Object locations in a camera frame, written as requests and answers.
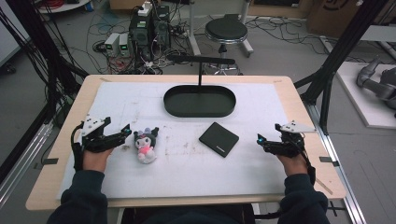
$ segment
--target black oval tray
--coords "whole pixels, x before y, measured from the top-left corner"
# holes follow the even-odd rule
[[[236,98],[221,86],[175,86],[163,97],[166,111],[180,118],[221,118],[233,112]]]

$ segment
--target stuffed toy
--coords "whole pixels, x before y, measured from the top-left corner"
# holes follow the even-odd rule
[[[145,131],[134,132],[134,145],[137,148],[137,159],[145,164],[151,163],[157,159],[154,147],[159,128],[151,130],[146,128]]]

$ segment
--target stool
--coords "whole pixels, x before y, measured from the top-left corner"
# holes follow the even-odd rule
[[[221,58],[225,58],[226,45],[242,43],[248,36],[248,28],[237,19],[237,15],[226,15],[224,18],[208,22],[205,27],[205,34],[210,40],[221,44],[219,54]],[[206,74],[240,75],[237,64],[213,65],[206,63],[204,70]]]

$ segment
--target power supply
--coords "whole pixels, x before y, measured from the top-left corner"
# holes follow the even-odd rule
[[[117,57],[120,53],[120,34],[111,34],[105,42],[105,47],[109,57]]]
[[[129,58],[131,57],[132,48],[131,41],[129,39],[129,34],[120,34],[120,55],[121,57]]]
[[[155,39],[157,45],[163,49],[171,47],[169,32],[169,6],[157,6],[152,11],[154,20]]]

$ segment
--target gray floor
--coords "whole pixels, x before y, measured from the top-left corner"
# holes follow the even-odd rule
[[[129,25],[128,13],[114,13],[108,9],[106,2],[97,9],[88,13],[76,9],[57,14],[59,27],[75,59],[90,74],[106,73],[106,60],[103,56],[92,51],[92,44],[98,40],[105,40],[105,35],[97,31],[105,31],[106,27],[98,23],[116,24],[113,32],[119,32]],[[210,21],[209,17],[196,19],[196,28],[200,24]],[[261,28],[273,29],[262,24]],[[300,37],[309,35],[304,27],[304,21],[295,21],[288,25],[290,33]],[[208,41],[203,35],[203,29],[196,31],[198,45],[204,56],[218,56],[218,45]],[[246,53],[238,47],[229,47],[228,56],[236,59],[245,76],[267,75],[288,76],[293,81],[313,74],[326,60],[324,47],[314,38],[307,38],[306,44],[292,44],[281,37],[279,28],[265,32],[259,28],[248,29],[248,40],[254,48],[254,53],[247,58]],[[297,35],[287,34],[283,30],[284,38],[292,39]],[[88,51],[97,60],[92,63]],[[352,62],[369,62],[375,55],[381,55],[385,63],[394,61],[375,46],[373,43],[360,42],[348,58]],[[33,72],[32,65],[23,53],[18,53],[11,62],[17,68],[16,74],[0,75],[0,162],[3,162],[8,153],[15,147],[24,131],[29,127],[35,116],[44,105],[44,84]],[[195,75],[198,67],[186,65],[171,65],[163,69],[164,74],[191,74]],[[340,162],[344,167],[348,181],[353,188],[358,203],[367,223],[396,223],[396,181],[394,180],[394,161],[396,157],[396,140],[393,130],[366,128],[347,94],[337,78],[334,79],[332,101],[329,114],[328,130]],[[43,146],[31,168],[24,175],[19,185],[0,210],[2,223],[45,223],[50,211],[27,211],[24,204],[39,175],[35,169],[44,150],[50,146],[58,130],[55,128],[48,143]],[[336,207],[343,207],[342,202],[333,202]],[[276,204],[260,204],[261,213],[275,212]],[[109,209],[109,223],[116,223],[118,210]],[[328,217],[332,223],[350,223],[345,211],[329,210]],[[276,220],[262,223],[276,223]]]

